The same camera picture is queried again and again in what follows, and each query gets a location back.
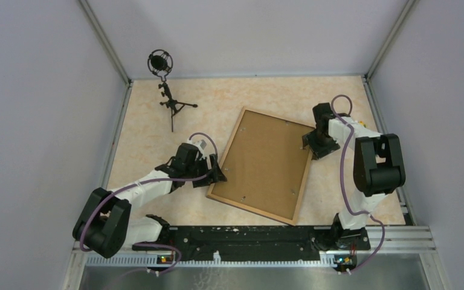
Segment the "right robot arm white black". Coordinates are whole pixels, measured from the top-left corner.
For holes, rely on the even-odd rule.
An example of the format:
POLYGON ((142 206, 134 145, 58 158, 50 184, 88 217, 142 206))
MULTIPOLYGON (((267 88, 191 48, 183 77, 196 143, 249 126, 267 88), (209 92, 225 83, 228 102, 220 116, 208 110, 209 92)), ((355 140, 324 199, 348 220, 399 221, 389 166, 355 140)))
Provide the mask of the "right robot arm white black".
POLYGON ((405 169, 399 137, 381 134, 366 128, 346 113, 336 114, 330 103, 319 103, 312 109, 315 129, 302 137, 313 160, 322 159, 341 150, 340 186, 344 185, 344 159, 347 149, 353 150, 353 181, 351 197, 343 194, 345 208, 333 219, 326 247, 346 249, 363 240, 365 226, 372 211, 389 194, 405 182, 405 169))

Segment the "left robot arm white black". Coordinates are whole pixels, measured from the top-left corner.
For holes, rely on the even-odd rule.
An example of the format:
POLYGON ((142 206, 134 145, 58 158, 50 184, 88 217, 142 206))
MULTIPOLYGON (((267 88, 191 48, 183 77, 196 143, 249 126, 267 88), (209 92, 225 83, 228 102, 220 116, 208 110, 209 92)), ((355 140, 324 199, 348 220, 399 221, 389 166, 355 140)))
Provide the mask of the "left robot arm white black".
POLYGON ((156 166, 146 176, 114 190, 93 190, 72 230, 80 249, 110 258, 123 247, 137 247, 144 242, 156 250, 165 248, 170 240, 170 234, 164 230, 167 222, 151 214, 132 221, 131 214, 186 183, 198 188, 227 180, 219 167, 218 153, 204 152, 208 143, 213 149, 216 144, 207 135, 201 136, 197 141, 189 137, 168 162, 156 166))

